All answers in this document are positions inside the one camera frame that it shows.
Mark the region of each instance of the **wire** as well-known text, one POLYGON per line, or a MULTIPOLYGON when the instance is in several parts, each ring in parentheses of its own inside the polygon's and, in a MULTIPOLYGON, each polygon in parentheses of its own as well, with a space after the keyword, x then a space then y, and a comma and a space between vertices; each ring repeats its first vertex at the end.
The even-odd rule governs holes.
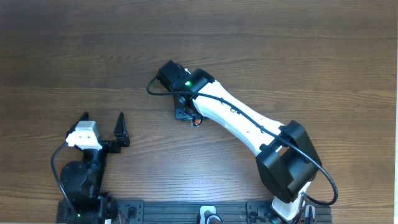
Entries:
POLYGON ((156 77, 153 78, 147 85, 147 92, 151 95, 155 95, 155 96, 175 96, 175 95, 188 95, 188 96, 204 96, 207 98, 211 98, 214 100, 218 100, 221 103, 225 103, 226 105, 230 106, 232 110, 235 110, 236 112, 238 112, 239 114, 243 115, 246 119, 248 119, 250 122, 252 122, 257 128, 259 128, 261 130, 261 132, 265 132, 267 134, 269 134, 270 136, 276 138, 277 140, 279 140, 280 142, 284 143, 285 145, 291 147, 292 149, 294 149, 296 152, 298 152, 300 155, 302 155, 304 158, 306 158, 307 160, 309 160, 316 168, 318 168, 318 170, 321 171, 321 173, 329 180, 329 183, 331 185, 331 187, 333 188, 333 199, 330 202, 321 202, 318 200, 315 200, 314 198, 310 197, 307 194, 303 194, 306 198, 308 198, 310 201, 312 201, 313 203, 316 203, 318 205, 323 205, 323 206, 330 206, 333 205, 338 198, 338 190, 337 190, 337 186, 335 184, 335 181, 330 177, 330 175, 328 174, 328 172, 321 166, 319 165, 316 161, 314 161, 310 156, 308 156, 306 153, 304 153, 303 151, 301 151, 298 147, 296 147, 294 144, 286 141, 285 139, 281 138, 280 136, 270 132, 269 130, 267 130, 264 126, 260 125, 259 123, 257 123, 255 120, 253 120, 249 115, 247 115, 245 112, 243 112, 241 109, 239 109, 238 107, 236 107, 235 105, 233 105, 232 103, 224 100, 223 98, 217 97, 217 96, 213 96, 213 95, 209 95, 209 94, 205 94, 205 93, 195 93, 195 92, 190 92, 190 91, 174 91, 174 92, 168 92, 168 93, 155 93, 152 92, 150 90, 150 86, 153 84, 153 82, 156 80, 156 77))
POLYGON ((51 157, 51 168, 52 168, 52 172, 54 173, 55 180, 57 181, 57 184, 58 184, 58 186, 60 187, 61 192, 62 192, 63 196, 65 197, 65 200, 67 201, 67 204, 68 204, 69 207, 70 207, 70 210, 72 210, 72 213, 73 213, 73 214, 77 215, 77 212, 76 212, 75 208, 73 207, 72 203, 70 202, 70 200, 69 200, 69 198, 68 198, 68 196, 67 196, 67 193, 65 192, 65 189, 63 189, 63 187, 62 187, 62 183, 61 183, 60 177, 58 176, 57 169, 55 168, 55 157, 57 156, 57 154, 58 154, 67 144, 68 144, 68 143, 67 143, 66 141, 63 142, 62 145, 54 152, 54 154, 53 154, 52 157, 51 157))

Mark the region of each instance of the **robotic arm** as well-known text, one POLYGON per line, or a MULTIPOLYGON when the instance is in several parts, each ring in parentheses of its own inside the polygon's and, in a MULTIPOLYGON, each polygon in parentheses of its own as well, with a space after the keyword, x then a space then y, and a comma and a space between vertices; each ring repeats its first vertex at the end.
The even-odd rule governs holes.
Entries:
MULTIPOLYGON (((324 171, 303 126, 295 121, 284 126, 260 115, 230 95, 210 74, 199 68, 190 73, 181 65, 169 61, 159 69, 155 79, 149 83, 148 93, 173 95, 177 119, 192 120, 192 124, 197 126, 198 118, 199 124, 210 118, 250 148, 256 157, 263 184, 275 196, 273 210, 286 223, 291 223, 301 212, 304 193, 318 169, 324 171), (151 92, 150 85, 155 79, 170 93, 151 92), (280 150, 283 147, 288 149, 282 154, 280 150)), ((330 178, 329 181, 335 189, 333 180, 330 178)), ((337 199, 336 193, 337 189, 331 203, 337 199)))

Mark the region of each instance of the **wooden table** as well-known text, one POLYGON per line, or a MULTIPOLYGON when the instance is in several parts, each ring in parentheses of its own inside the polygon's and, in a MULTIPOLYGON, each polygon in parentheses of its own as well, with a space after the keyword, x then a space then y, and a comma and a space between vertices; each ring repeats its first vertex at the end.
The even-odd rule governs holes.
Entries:
MULTIPOLYGON (((392 222, 395 1, 4 0, 0 49, 0 221, 55 221, 50 158, 84 111, 103 139, 126 116, 132 144, 109 156, 103 185, 115 197, 271 198, 242 142, 176 121, 171 97, 146 93, 172 59, 306 127, 340 191, 335 223, 392 222)), ((62 151, 58 171, 80 158, 62 151)), ((332 195, 322 175, 309 193, 332 195)))

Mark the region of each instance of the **black cable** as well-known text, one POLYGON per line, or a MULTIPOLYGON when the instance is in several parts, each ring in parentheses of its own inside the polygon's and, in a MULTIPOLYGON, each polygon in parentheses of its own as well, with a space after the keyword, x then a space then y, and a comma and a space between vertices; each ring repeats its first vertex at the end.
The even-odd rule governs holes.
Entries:
POLYGON ((323 175, 325 175, 325 177, 329 180, 329 183, 331 185, 331 187, 333 188, 333 199, 330 202, 321 202, 318 200, 315 200, 314 198, 310 197, 307 194, 303 194, 304 196, 306 196, 306 198, 308 198, 311 202, 316 203, 318 205, 323 205, 323 206, 330 206, 333 205, 338 198, 338 190, 337 190, 337 186, 335 184, 335 181, 330 177, 330 175, 328 174, 328 172, 321 166, 319 165, 317 162, 315 162, 311 157, 309 157, 306 153, 304 153, 303 151, 301 151, 298 147, 296 147, 295 145, 293 145, 292 143, 286 141, 285 139, 281 138, 280 136, 270 132, 269 130, 267 130, 264 126, 260 125, 259 123, 257 123, 255 120, 253 120, 249 115, 247 115, 245 112, 243 112, 242 110, 240 110, 239 108, 237 108, 235 105, 233 105, 232 103, 224 100, 223 98, 217 97, 217 96, 213 96, 213 95, 209 95, 209 94, 205 94, 205 93, 195 93, 195 92, 190 92, 190 91, 174 91, 174 92, 169 92, 169 93, 154 93, 150 90, 150 86, 153 84, 153 82, 156 80, 156 77, 153 78, 147 85, 147 92, 151 95, 155 95, 155 96, 175 96, 175 95, 188 95, 188 96, 204 96, 207 98, 211 98, 214 100, 218 100, 222 103, 225 103, 226 105, 230 106, 232 110, 235 110, 236 112, 238 112, 239 114, 243 115, 246 119, 248 119, 250 122, 252 122, 257 128, 259 128, 261 130, 261 132, 265 132, 267 134, 269 134, 270 136, 276 138, 277 140, 279 140, 280 142, 284 143, 285 145, 291 147, 292 149, 294 149, 296 152, 298 152, 300 155, 302 155, 304 158, 306 158, 307 160, 309 160, 315 167, 318 168, 318 170, 321 171, 321 173, 323 175))
POLYGON ((51 168, 52 168, 52 172, 54 172, 55 180, 57 181, 57 184, 60 187, 61 192, 62 192, 63 196, 65 197, 65 200, 67 201, 68 206, 72 210, 72 213, 77 215, 77 212, 76 212, 75 208, 73 207, 72 203, 70 202, 70 200, 67 196, 67 193, 65 192, 65 189, 63 189, 63 187, 62 187, 60 177, 58 176, 57 169, 55 168, 55 157, 61 151, 61 149, 63 149, 67 144, 68 143, 66 141, 63 142, 62 145, 54 152, 54 154, 52 155, 52 158, 51 158, 51 168))

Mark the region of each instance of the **wood grain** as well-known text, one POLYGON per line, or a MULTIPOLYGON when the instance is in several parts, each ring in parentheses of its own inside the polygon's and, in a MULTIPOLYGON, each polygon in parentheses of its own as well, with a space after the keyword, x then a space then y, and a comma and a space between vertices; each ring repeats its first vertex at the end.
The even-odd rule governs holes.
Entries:
MULTIPOLYGON (((146 93, 172 59, 306 127, 340 191, 334 223, 391 223, 396 22, 392 0, 1 1, 0 221, 55 220, 50 158, 84 111, 104 139, 125 114, 132 144, 109 156, 103 187, 116 197, 271 198, 243 143, 174 120, 171 98, 146 93)), ((64 150, 58 170, 80 157, 64 150)), ((331 197, 321 175, 309 192, 331 197)))

